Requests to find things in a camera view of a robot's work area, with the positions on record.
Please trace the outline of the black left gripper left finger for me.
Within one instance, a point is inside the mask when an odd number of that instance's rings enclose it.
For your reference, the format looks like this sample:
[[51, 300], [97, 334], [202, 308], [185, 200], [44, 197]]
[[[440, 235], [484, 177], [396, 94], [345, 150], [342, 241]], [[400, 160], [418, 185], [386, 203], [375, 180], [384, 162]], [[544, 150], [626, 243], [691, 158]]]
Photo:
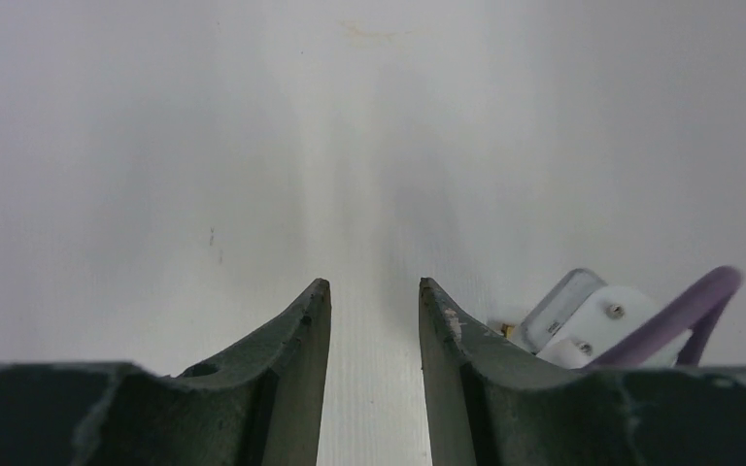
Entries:
[[179, 376], [127, 362], [0, 364], [0, 465], [313, 465], [329, 284]]

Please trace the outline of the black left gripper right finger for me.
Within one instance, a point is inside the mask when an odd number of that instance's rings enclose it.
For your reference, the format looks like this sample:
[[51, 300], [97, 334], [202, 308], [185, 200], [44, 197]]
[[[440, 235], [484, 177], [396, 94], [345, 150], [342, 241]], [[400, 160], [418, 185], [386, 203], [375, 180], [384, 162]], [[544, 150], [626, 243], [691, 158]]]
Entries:
[[570, 371], [420, 282], [436, 465], [746, 465], [746, 367]]

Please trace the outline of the large brass padlock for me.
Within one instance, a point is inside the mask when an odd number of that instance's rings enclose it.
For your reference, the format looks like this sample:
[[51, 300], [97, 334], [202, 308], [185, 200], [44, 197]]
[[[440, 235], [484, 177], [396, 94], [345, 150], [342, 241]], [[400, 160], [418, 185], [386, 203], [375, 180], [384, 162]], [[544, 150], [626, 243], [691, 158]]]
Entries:
[[515, 329], [515, 325], [503, 323], [500, 327], [500, 333], [503, 335], [504, 338], [510, 339]]

